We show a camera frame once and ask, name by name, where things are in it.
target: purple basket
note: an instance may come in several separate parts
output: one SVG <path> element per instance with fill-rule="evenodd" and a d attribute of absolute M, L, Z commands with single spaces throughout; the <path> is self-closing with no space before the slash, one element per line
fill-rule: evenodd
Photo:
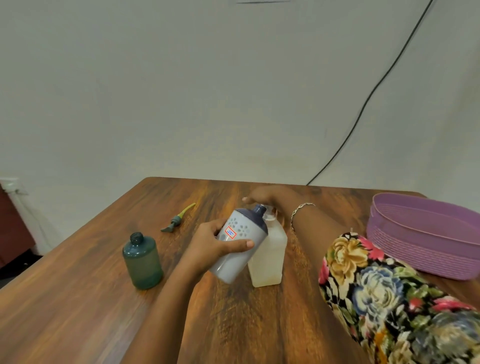
<path fill-rule="evenodd" d="M 459 280 L 480 273 L 480 214 L 464 207 L 376 194 L 367 237 L 388 255 L 424 272 Z"/>

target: label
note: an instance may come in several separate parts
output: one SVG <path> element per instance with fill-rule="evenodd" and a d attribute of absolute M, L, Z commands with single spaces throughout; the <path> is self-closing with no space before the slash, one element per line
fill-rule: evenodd
<path fill-rule="evenodd" d="M 230 239 L 234 239 L 237 236 L 235 230 L 233 230 L 230 226 L 227 226 L 225 229 L 225 234 L 227 234 Z"/>

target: white bottle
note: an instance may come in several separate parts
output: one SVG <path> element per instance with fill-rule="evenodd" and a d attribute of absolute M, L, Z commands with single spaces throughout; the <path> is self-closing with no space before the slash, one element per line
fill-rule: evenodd
<path fill-rule="evenodd" d="M 254 287 L 271 286 L 282 281 L 287 234 L 272 213 L 272 207 L 266 207 L 264 221 L 267 224 L 268 236 L 248 262 Z"/>
<path fill-rule="evenodd" d="M 225 225 L 219 231 L 217 239 L 229 242 L 236 239 L 250 239 L 255 245 L 243 253 L 230 253 L 221 257 L 210 268 L 225 283 L 231 284 L 237 275 L 245 268 L 249 259 L 261 247 L 268 229 L 263 220 L 266 207 L 257 205 L 252 210 L 237 208 L 232 212 Z"/>

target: black cable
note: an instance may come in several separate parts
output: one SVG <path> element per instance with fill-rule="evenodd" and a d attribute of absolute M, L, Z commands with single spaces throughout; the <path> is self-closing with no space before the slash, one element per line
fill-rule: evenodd
<path fill-rule="evenodd" d="M 340 150 L 342 150 L 343 146 L 345 145 L 345 143 L 347 142 L 347 140 L 350 138 L 350 136 L 352 135 L 353 131 L 355 130 L 355 127 L 357 126 L 359 120 L 360 120 L 360 117 L 363 113 L 363 110 L 365 109 L 365 106 L 367 106 L 367 103 L 370 101 L 370 98 L 372 97 L 373 93 L 375 92 L 375 90 L 378 88 L 378 86 L 380 86 L 380 84 L 384 81 L 384 79 L 388 76 L 388 74 L 390 73 L 390 71 L 392 70 L 392 68 L 395 67 L 396 63 L 398 62 L 398 60 L 400 59 L 400 57 L 402 56 L 403 54 L 403 51 L 405 50 L 405 48 L 407 48 L 407 45 L 410 43 L 410 40 L 412 39 L 413 35 L 415 34 L 415 32 L 417 31 L 417 28 L 419 27 L 421 21 L 423 20 L 423 17 L 425 16 L 425 14 L 427 13 L 430 5 L 432 4 L 433 0 L 430 0 L 428 2 L 428 5 L 427 7 L 425 8 L 425 10 L 423 11 L 423 14 L 421 15 L 420 19 L 418 20 L 417 24 L 415 25 L 415 28 L 413 28 L 412 32 L 410 33 L 410 36 L 408 37 L 405 45 L 403 46 L 402 50 L 400 51 L 400 53 L 398 54 L 397 58 L 395 59 L 395 61 L 392 63 L 392 65 L 390 66 L 390 68 L 388 69 L 388 71 L 384 74 L 384 76 L 380 79 L 380 81 L 378 81 L 378 83 L 375 85 L 375 87 L 373 88 L 373 90 L 370 92 L 370 94 L 368 95 L 367 99 L 365 100 L 365 102 L 363 103 L 363 106 L 361 107 L 361 110 L 360 110 L 360 113 L 357 117 L 357 119 L 355 120 L 355 123 L 353 124 L 353 127 L 352 129 L 350 130 L 350 132 L 348 133 L 347 137 L 345 138 L 345 140 L 343 141 L 342 145 L 340 146 L 340 148 L 335 152 L 335 154 L 333 154 L 333 157 L 328 161 L 327 164 L 325 164 L 325 166 L 317 173 L 315 174 L 315 176 L 306 184 L 307 186 L 312 183 L 315 178 L 317 178 L 320 173 L 322 173 L 325 168 L 327 168 L 330 163 L 332 163 L 332 160 L 335 159 L 335 157 L 337 156 L 338 153 L 340 153 Z"/>

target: wooden table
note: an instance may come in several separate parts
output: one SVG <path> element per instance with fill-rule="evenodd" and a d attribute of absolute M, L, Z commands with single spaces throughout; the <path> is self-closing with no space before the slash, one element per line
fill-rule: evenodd
<path fill-rule="evenodd" d="M 121 255 L 129 235 L 155 238 L 168 276 L 197 226 L 227 217 L 258 185 L 141 181 L 0 290 L 0 363 L 118 363 L 165 282 L 135 290 Z M 380 192 L 292 188 L 360 233 Z M 198 205 L 177 232 L 161 233 L 191 202 Z M 205 274 L 190 300 L 179 363 L 368 363 L 322 301 L 316 274 L 290 231 L 288 238 L 280 285 L 254 289 L 247 268 L 231 285 Z M 478 281 L 432 280 L 479 307 Z"/>

